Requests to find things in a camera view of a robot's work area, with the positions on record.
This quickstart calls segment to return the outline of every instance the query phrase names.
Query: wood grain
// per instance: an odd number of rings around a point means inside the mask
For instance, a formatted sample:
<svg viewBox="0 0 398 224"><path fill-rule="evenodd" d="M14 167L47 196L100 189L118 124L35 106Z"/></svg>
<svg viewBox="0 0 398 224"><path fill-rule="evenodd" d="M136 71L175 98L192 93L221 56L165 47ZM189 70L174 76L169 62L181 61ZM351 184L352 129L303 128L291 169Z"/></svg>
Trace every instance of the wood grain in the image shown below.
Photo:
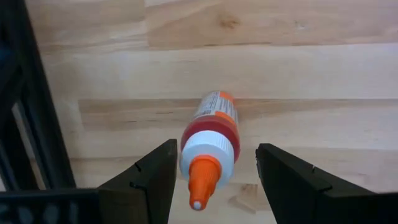
<svg viewBox="0 0 398 224"><path fill-rule="evenodd" d="M148 153L166 139L182 135L197 102L80 100L85 131L76 133L77 142L84 144L78 156ZM398 145L396 100L238 100L237 108L243 151L255 149L260 142L280 147L385 150Z"/></svg>
<svg viewBox="0 0 398 224"><path fill-rule="evenodd" d="M169 1L147 8L147 36L171 49L397 42L397 8L394 0Z"/></svg>
<svg viewBox="0 0 398 224"><path fill-rule="evenodd" d="M49 54L55 96L73 100L200 98L397 98L398 44Z"/></svg>
<svg viewBox="0 0 398 224"><path fill-rule="evenodd" d="M144 0L27 0L42 52L145 45Z"/></svg>

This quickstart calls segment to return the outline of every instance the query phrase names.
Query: plastic bottle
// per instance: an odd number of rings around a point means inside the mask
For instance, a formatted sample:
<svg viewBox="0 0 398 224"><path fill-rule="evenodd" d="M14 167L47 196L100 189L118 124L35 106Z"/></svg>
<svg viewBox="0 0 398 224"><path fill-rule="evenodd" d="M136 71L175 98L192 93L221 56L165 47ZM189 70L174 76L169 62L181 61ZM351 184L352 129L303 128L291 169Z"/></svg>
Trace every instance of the plastic bottle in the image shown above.
<svg viewBox="0 0 398 224"><path fill-rule="evenodd" d="M238 114L233 97L223 91L207 94L181 138L180 170L189 180L190 206L206 208L215 189L228 183L238 160Z"/></svg>

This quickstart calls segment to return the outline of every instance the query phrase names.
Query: orange cap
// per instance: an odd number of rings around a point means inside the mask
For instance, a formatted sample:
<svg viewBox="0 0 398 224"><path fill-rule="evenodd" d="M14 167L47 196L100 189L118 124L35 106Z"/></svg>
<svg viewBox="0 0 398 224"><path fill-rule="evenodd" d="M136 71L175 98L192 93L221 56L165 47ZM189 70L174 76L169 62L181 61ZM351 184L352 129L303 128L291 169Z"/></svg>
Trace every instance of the orange cap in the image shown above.
<svg viewBox="0 0 398 224"><path fill-rule="evenodd" d="M213 156L196 156L190 164L189 176L189 204L194 210L203 210L221 177L221 164Z"/></svg>

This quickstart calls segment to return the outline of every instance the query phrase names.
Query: wooden table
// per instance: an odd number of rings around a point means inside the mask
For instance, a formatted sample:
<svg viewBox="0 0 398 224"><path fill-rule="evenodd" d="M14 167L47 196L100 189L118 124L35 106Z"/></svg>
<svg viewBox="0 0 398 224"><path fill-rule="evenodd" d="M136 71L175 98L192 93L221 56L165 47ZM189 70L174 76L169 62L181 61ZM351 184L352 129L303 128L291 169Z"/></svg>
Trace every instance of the wooden table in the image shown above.
<svg viewBox="0 0 398 224"><path fill-rule="evenodd" d="M398 190L395 0L27 0L75 178L97 186L168 138L203 94L237 100L242 153L204 212L178 177L170 223L275 223L254 150L271 142Z"/></svg>

